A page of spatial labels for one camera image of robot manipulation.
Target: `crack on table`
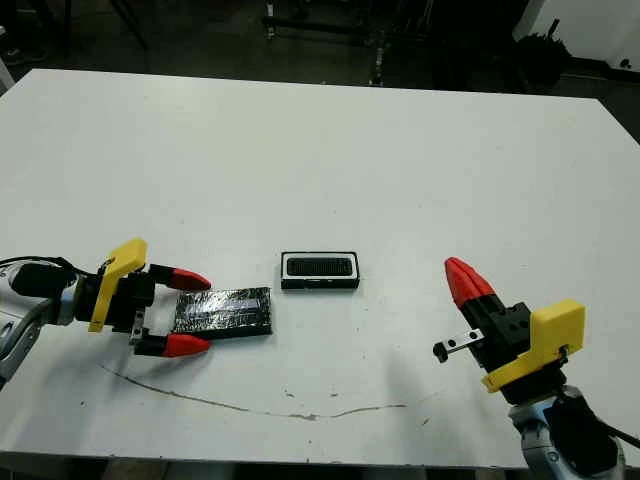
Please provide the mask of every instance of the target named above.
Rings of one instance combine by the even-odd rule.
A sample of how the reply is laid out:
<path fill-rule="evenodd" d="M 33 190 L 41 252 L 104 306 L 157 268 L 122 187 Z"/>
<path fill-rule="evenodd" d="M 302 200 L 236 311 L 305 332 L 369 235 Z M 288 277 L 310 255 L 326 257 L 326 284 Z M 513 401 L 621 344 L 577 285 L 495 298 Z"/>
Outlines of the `crack on table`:
<path fill-rule="evenodd" d="M 181 400 L 190 400 L 192 402 L 196 402 L 196 403 L 202 403 L 205 405 L 209 405 L 212 407 L 219 407 L 219 408 L 227 408 L 229 410 L 234 410 L 236 412 L 243 412 L 243 413 L 252 413 L 255 415 L 264 415 L 267 417 L 280 417 L 280 418 L 294 418 L 297 420 L 304 420 L 307 422 L 315 422 L 316 420 L 330 420 L 330 419 L 336 419 L 336 418 L 341 418 L 341 417 L 346 417 L 347 415 L 353 415 L 353 414 L 357 414 L 357 413 L 362 413 L 362 412 L 371 412 L 371 411 L 375 411 L 375 410 L 384 410 L 384 409 L 388 409 L 388 408 L 407 408 L 407 405 L 404 403 L 393 403 L 393 404 L 389 404 L 389 405 L 379 405 L 379 406 L 375 406 L 375 407 L 361 407 L 361 408 L 354 408 L 352 410 L 346 410 L 344 412 L 340 412 L 340 413 L 336 413 L 335 415 L 319 415 L 316 413 L 309 413 L 309 414 L 301 414 L 301 413 L 277 413 L 277 412 L 270 412 L 267 410 L 253 410 L 251 408 L 245 408 L 245 407 L 240 407 L 238 405 L 233 405 L 231 403 L 224 403 L 224 402 L 216 402 L 214 400 L 209 400 L 206 398 L 200 398 L 200 397 L 194 397 L 192 395 L 185 395 L 183 393 L 177 393 L 174 392 L 172 390 L 164 390 L 162 388 L 158 388 L 158 387 L 154 387 L 152 385 L 148 385 L 146 383 L 140 382 L 139 380 L 135 380 L 127 375 L 124 375 L 120 372 L 116 372 L 115 370 L 111 370 L 110 368 L 105 367 L 102 364 L 98 364 L 98 366 L 100 368 L 102 368 L 104 371 L 110 373 L 111 375 L 114 375 L 116 377 L 118 377 L 121 380 L 124 380 L 125 382 L 128 382 L 132 385 L 135 385 L 137 387 L 143 388 L 145 390 L 149 390 L 150 392 L 154 392 L 154 393 L 159 393 L 162 395 L 167 395 L 170 397 L 174 397 L 174 398 L 179 398 Z"/>

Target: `table surface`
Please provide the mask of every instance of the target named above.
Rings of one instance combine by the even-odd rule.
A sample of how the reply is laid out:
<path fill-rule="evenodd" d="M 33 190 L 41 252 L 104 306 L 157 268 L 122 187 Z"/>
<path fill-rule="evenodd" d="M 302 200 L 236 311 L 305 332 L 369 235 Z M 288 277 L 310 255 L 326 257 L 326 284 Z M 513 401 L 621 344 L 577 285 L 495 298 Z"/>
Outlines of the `table surface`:
<path fill-rule="evenodd" d="M 0 98 L 0 158 L 3 257 L 92 270 L 139 235 L 216 288 L 271 287 L 274 322 L 173 360 L 48 326 L 0 393 L 2 451 L 523 466 L 471 355 L 431 353 L 467 329 L 452 255 L 505 303 L 585 303 L 565 372 L 640 432 L 640 148 L 595 100 L 34 70 Z M 284 293 L 286 250 L 354 250 L 360 287 Z"/>

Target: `black cable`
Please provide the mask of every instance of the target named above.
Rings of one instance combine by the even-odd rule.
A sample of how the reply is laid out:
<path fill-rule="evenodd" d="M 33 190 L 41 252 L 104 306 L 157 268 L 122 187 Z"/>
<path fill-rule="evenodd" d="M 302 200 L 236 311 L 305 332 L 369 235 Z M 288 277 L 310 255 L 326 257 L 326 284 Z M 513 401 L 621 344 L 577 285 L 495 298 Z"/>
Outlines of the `black cable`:
<path fill-rule="evenodd" d="M 34 255 L 27 255 L 24 257 L 12 257 L 12 258 L 5 258 L 3 260 L 0 260 L 0 267 L 5 266 L 5 265 L 11 265 L 13 263 L 18 263 L 18 262 L 24 262 L 24 261 L 35 261 L 35 262 L 48 262 L 48 263 L 53 263 L 54 265 L 58 265 L 62 268 L 66 268 L 67 270 L 71 270 L 74 273 L 80 274 L 80 275 L 85 275 L 85 276 L 91 276 L 93 275 L 92 273 L 89 272 L 85 272 L 84 270 L 81 270 L 77 267 L 74 267 L 73 264 L 62 257 L 38 257 L 38 256 L 34 256 Z"/>
<path fill-rule="evenodd" d="M 609 435 L 611 435 L 612 437 L 618 437 L 620 440 L 627 442 L 629 445 L 640 448 L 640 439 L 629 435 L 628 433 L 624 433 L 623 431 L 618 430 L 611 425 L 607 425 L 602 420 L 600 420 L 600 423 L 607 429 L 607 433 L 609 433 Z"/>

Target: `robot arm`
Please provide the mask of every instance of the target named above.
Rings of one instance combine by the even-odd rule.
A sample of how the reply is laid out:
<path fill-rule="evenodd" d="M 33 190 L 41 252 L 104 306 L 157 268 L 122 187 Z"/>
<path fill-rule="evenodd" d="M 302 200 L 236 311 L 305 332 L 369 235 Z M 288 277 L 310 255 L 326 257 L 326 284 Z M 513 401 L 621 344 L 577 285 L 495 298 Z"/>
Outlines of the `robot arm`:
<path fill-rule="evenodd" d="M 59 257 L 17 257 L 0 261 L 0 389 L 16 372 L 43 326 L 66 326 L 74 318 L 89 331 L 104 325 L 128 333 L 136 355 L 176 357 L 205 351 L 210 343 L 185 334 L 150 335 L 145 309 L 156 284 L 177 290 L 207 290 L 204 277 L 151 264 L 146 243 L 134 239 L 115 249 L 98 272 L 77 269 Z"/>
<path fill-rule="evenodd" d="M 441 363 L 468 348 L 487 371 L 490 393 L 500 391 L 522 437 L 532 473 L 542 479 L 624 478 L 619 437 L 640 441 L 596 417 L 561 368 L 582 348 L 585 308 L 573 300 L 530 312 L 524 303 L 505 307 L 491 285 L 457 258 L 445 262 L 453 300 L 471 330 L 438 342 Z"/>

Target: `red fingertip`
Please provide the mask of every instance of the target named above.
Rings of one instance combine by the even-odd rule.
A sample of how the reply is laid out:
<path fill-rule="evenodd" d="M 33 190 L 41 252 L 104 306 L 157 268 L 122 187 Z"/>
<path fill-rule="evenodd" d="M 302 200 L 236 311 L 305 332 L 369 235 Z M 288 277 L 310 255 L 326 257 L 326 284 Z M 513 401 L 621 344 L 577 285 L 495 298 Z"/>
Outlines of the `red fingertip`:
<path fill-rule="evenodd" d="M 193 335 L 172 333 L 167 336 L 167 346 L 162 355 L 164 357 L 182 357 L 195 353 L 206 352 L 211 344 Z"/>
<path fill-rule="evenodd" d="M 448 258 L 444 262 L 444 269 L 453 301 L 458 308 L 468 300 L 496 293 L 489 282 L 459 258 Z"/>
<path fill-rule="evenodd" d="M 177 290 L 209 290 L 211 282 L 197 273 L 174 268 L 168 286 Z"/>

